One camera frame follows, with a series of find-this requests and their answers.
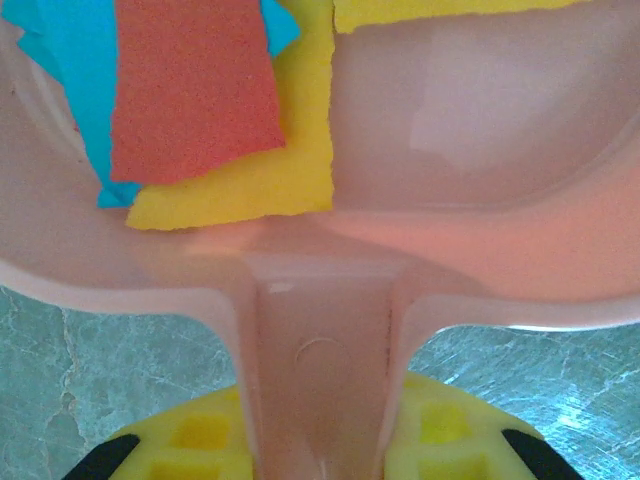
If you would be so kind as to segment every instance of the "green marble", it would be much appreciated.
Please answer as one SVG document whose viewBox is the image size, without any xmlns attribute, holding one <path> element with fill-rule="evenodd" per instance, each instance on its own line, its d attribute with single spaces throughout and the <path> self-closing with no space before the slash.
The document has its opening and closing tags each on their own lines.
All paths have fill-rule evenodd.
<svg viewBox="0 0 640 480">
<path fill-rule="evenodd" d="M 411 369 L 533 424 L 587 479 L 640 479 L 640 325 L 452 328 Z M 228 352 L 195 321 L 91 315 L 0 288 L 0 479 L 58 480 L 118 428 L 233 382 Z"/>
</svg>

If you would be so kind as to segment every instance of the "plastic bowl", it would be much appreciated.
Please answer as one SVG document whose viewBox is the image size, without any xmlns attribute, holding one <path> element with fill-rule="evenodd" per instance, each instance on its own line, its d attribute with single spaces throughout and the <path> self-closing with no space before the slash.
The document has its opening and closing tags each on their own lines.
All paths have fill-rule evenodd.
<svg viewBox="0 0 640 480">
<path fill-rule="evenodd" d="M 640 317 L 636 0 L 338 37 L 335 210 L 171 234 L 96 209 L 61 89 L 17 38 L 0 26 L 0 281 L 211 326 L 264 479 L 377 475 L 439 329 Z"/>
</svg>

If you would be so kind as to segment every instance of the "yellow plastic base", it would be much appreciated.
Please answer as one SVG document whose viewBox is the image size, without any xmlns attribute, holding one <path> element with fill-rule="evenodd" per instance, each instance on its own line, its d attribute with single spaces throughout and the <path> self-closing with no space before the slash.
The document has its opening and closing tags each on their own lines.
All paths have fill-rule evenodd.
<svg viewBox="0 0 640 480">
<path fill-rule="evenodd" d="M 123 428 L 140 444 L 110 480 L 251 480 L 240 398 L 235 387 L 187 402 Z"/>
<path fill-rule="evenodd" d="M 385 480 L 536 480 L 502 435 L 533 427 L 457 388 L 409 374 Z"/>
<path fill-rule="evenodd" d="M 385 480 L 535 480 L 502 435 L 531 426 L 462 390 L 410 373 L 385 460 Z M 130 425 L 140 443 L 112 480 L 251 480 L 235 387 Z"/>
</svg>

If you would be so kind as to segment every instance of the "black plastic part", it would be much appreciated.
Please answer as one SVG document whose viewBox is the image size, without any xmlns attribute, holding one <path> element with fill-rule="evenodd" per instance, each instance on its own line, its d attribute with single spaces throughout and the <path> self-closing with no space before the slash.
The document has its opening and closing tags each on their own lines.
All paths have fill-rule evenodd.
<svg viewBox="0 0 640 480">
<path fill-rule="evenodd" d="M 62 480 L 109 480 L 139 443 L 140 438 L 132 434 L 102 443 L 91 450 Z"/>
<path fill-rule="evenodd" d="M 538 480 L 584 480 L 544 440 L 518 430 L 503 430 L 502 435 Z"/>
</svg>

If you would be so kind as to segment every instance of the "orange sponge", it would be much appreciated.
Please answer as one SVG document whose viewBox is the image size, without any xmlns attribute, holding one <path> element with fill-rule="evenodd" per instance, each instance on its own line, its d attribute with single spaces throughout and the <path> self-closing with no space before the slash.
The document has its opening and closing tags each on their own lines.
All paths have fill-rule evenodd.
<svg viewBox="0 0 640 480">
<path fill-rule="evenodd" d="M 172 184 L 282 147 L 260 0 L 116 0 L 114 181 Z"/>
</svg>

